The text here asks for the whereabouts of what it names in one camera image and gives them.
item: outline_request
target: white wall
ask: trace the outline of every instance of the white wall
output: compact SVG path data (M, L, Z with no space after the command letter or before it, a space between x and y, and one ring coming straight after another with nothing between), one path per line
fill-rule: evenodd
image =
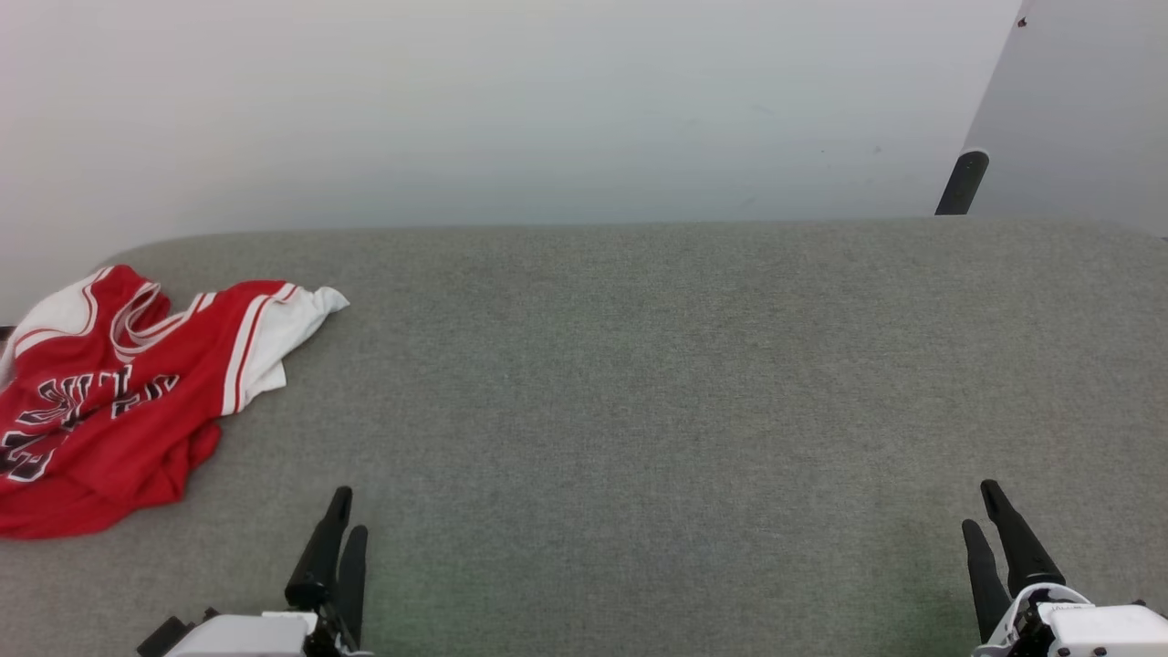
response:
M972 214L1118 221L1168 236L1168 2L1034 0L969 147Z
M5 0L0 323L262 228L931 214L1018 0Z

